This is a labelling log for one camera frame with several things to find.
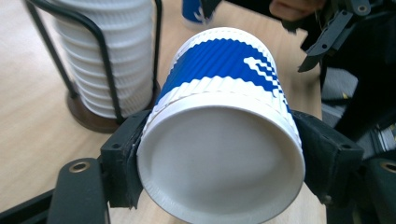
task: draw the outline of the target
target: white paper cup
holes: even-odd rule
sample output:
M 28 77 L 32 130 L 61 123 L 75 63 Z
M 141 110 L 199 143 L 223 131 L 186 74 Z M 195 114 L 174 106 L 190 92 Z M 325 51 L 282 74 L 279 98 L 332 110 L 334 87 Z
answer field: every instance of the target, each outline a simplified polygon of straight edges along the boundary
M 87 90 L 80 90 L 82 103 L 103 118 L 115 119 L 113 101 L 109 97 L 95 95 Z M 135 88 L 129 96 L 119 97 L 121 114 L 127 118 L 132 114 L 145 109 L 152 97 L 152 82 Z
M 261 223 L 304 182 L 301 141 L 264 44 L 216 28 L 180 49 L 137 151 L 142 184 L 189 223 Z

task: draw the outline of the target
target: table surface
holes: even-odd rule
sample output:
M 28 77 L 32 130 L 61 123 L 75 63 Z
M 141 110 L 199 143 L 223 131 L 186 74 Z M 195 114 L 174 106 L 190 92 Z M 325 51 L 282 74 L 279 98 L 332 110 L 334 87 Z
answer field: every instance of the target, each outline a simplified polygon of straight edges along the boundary
M 88 130 L 70 114 L 66 86 L 23 1 L 0 0 L 0 5 L 0 211 L 5 211 L 53 189 L 66 163 L 97 158 L 110 134 Z M 184 26 L 180 8 L 181 0 L 163 0 L 160 85 L 178 48 L 199 32 Z M 58 43 L 52 16 L 39 12 Z M 290 108 L 320 118 L 318 68 L 297 73 L 304 59 L 300 45 L 306 32 L 289 34 L 279 21 L 228 2 L 219 5 L 213 25 L 257 36 L 275 58 Z M 184 223 L 164 212 L 145 191 L 137 210 L 111 208 L 110 215 L 112 223 Z M 303 186 L 294 203 L 268 223 L 325 223 L 325 209 Z

